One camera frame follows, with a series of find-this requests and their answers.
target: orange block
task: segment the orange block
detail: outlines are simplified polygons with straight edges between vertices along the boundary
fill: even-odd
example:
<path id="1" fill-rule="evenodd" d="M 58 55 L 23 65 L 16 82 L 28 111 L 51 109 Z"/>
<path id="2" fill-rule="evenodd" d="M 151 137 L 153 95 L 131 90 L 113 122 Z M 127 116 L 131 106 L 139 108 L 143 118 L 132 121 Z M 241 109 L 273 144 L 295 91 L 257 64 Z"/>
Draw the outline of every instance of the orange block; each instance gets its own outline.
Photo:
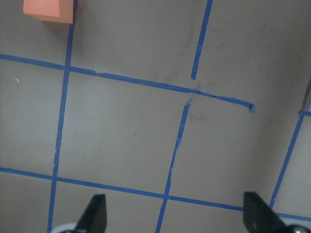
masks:
<path id="1" fill-rule="evenodd" d="M 73 0 L 24 0 L 24 13 L 43 21 L 73 23 Z"/>

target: concrete floor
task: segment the concrete floor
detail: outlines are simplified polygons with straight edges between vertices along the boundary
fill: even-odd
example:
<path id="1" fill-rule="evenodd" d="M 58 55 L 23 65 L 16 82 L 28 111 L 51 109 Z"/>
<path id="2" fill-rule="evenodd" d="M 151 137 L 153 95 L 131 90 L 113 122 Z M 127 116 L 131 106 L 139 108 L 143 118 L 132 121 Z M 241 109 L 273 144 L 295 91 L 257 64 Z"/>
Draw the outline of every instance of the concrete floor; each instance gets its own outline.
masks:
<path id="1" fill-rule="evenodd" d="M 310 10 L 79 0 L 69 26 L 2 0 L 0 232 L 49 233 L 101 193 L 107 233 L 246 232 L 244 191 L 311 228 Z"/>

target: orange box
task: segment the orange box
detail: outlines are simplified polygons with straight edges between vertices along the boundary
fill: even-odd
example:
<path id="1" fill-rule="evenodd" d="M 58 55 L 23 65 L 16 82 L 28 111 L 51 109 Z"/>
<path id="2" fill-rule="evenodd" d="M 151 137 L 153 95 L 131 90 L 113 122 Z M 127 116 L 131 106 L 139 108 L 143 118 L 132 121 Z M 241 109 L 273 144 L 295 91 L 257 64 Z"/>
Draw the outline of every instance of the orange box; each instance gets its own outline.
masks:
<path id="1" fill-rule="evenodd" d="M 24 0 L 24 13 L 43 21 L 73 23 L 73 0 Z"/>

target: gray floor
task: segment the gray floor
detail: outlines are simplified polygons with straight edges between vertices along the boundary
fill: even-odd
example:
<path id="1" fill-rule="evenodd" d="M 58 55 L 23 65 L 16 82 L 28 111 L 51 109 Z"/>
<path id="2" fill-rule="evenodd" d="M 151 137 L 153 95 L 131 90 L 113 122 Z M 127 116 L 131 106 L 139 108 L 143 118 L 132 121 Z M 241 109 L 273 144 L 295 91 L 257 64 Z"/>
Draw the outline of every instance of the gray floor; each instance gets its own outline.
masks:
<path id="1" fill-rule="evenodd" d="M 75 222 L 98 193 L 107 233 L 246 232 L 244 191 L 311 228 L 310 116 L 294 134 L 311 75 L 311 2 L 214 0 L 201 51 L 206 5 L 79 0 L 70 55 L 67 24 L 0 2 L 0 232 Z M 200 94 L 187 111 L 199 83 L 254 112 Z"/>

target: black object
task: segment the black object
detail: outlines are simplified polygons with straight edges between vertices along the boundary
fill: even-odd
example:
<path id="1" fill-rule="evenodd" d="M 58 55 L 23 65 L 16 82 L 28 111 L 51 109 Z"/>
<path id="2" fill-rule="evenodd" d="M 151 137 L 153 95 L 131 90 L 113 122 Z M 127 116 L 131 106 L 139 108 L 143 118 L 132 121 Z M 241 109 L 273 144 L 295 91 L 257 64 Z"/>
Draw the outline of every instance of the black object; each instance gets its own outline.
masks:
<path id="1" fill-rule="evenodd" d="M 311 233 L 302 226 L 286 226 L 255 192 L 244 193 L 243 222 L 249 233 Z"/>
<path id="2" fill-rule="evenodd" d="M 62 233 L 104 233 L 107 227 L 106 197 L 94 195 L 73 231 Z"/>

